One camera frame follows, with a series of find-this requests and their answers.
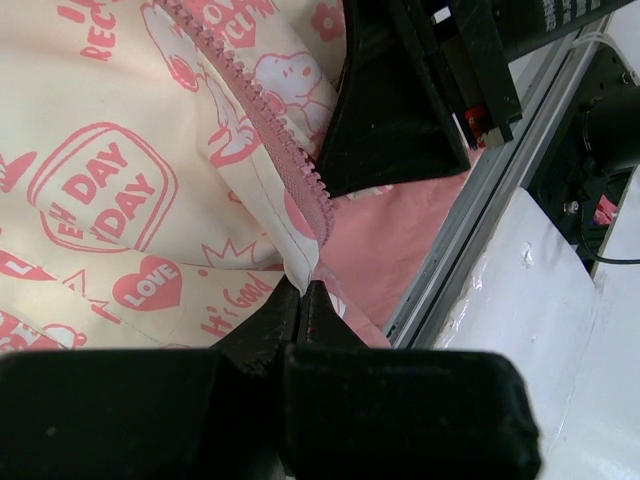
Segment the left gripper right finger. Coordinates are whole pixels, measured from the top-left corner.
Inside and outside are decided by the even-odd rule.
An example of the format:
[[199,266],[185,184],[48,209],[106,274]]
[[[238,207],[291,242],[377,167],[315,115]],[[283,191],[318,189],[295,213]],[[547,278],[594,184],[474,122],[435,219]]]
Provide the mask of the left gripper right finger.
[[526,384],[494,352],[369,348],[322,282],[280,353],[281,454],[298,479],[534,479]]

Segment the pink and cream jacket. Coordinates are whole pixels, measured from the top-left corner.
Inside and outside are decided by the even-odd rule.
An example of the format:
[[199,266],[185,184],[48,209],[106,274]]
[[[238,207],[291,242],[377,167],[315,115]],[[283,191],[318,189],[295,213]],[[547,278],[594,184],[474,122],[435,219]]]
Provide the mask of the pink and cream jacket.
[[384,345],[466,170],[327,192],[345,47],[338,1],[3,2],[2,351],[207,347],[314,279]]

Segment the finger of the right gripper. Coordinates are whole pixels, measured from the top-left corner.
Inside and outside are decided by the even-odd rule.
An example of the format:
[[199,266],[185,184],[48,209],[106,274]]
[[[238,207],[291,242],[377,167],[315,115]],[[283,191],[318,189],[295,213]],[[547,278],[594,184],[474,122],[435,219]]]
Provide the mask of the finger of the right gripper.
[[418,1],[346,1],[346,58],[317,170],[331,197],[470,168]]

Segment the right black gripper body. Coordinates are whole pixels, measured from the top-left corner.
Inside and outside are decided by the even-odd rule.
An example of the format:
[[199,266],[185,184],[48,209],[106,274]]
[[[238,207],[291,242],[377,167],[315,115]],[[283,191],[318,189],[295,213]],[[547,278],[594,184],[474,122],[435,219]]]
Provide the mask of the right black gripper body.
[[445,129],[472,148],[513,138],[523,108],[511,62],[595,22],[610,1],[392,1],[389,14]]

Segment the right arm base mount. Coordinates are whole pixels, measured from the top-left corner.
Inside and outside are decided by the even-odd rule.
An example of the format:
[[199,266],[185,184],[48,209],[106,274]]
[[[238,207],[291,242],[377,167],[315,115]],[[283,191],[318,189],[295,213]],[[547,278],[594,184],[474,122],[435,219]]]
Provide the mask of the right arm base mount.
[[528,192],[580,260],[637,265],[599,252],[613,213],[639,166],[639,83],[611,40],[597,44]]

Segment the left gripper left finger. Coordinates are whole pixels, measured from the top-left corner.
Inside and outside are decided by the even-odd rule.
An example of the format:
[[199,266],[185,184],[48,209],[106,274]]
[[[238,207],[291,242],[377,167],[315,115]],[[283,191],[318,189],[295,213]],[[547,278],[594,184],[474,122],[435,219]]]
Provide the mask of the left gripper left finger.
[[287,281],[217,347],[7,353],[5,479],[282,479],[269,385]]

